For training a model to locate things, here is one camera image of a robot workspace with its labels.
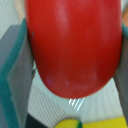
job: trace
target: yellow object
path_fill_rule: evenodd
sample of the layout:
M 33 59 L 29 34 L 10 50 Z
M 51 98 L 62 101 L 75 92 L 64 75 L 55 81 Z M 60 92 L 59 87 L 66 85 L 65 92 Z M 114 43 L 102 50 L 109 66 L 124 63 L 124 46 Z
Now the yellow object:
M 82 123 L 75 119 L 69 119 L 60 122 L 55 128 L 82 128 Z
M 84 124 L 83 128 L 127 128 L 124 117 Z

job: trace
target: white surface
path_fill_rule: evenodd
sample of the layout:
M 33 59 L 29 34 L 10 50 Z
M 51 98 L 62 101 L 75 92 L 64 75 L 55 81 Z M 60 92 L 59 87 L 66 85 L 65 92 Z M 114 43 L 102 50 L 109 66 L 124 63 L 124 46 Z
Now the white surface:
M 0 39 L 11 25 L 19 23 L 13 0 L 0 0 Z
M 122 9 L 127 0 L 122 0 Z M 19 24 L 13 0 L 0 0 L 0 39 L 10 25 Z M 114 81 L 98 93 L 79 100 L 62 99 L 52 94 L 42 83 L 38 73 L 33 81 L 29 113 L 48 127 L 54 127 L 65 118 L 93 122 L 122 116 Z

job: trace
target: green object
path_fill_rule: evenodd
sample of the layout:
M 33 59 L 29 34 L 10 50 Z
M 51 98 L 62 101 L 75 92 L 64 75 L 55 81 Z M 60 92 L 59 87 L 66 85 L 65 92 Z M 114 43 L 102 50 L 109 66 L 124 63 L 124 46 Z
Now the green object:
M 0 128 L 25 128 L 33 59 L 25 19 L 0 41 Z
M 128 27 L 122 24 L 123 42 L 120 63 L 114 75 L 119 100 L 128 125 Z

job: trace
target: teal object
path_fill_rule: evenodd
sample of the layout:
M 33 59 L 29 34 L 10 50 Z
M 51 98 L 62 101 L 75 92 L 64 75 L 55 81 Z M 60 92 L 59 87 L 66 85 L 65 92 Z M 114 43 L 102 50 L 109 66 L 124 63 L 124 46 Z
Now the teal object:
M 0 128 L 25 128 L 32 66 L 24 19 L 0 41 Z

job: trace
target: red object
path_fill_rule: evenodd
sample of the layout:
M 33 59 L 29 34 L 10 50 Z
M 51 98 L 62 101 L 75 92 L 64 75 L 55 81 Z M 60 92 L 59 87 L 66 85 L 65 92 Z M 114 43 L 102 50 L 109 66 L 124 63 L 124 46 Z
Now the red object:
M 120 0 L 25 0 L 34 59 L 46 87 L 64 98 L 100 90 L 120 60 Z

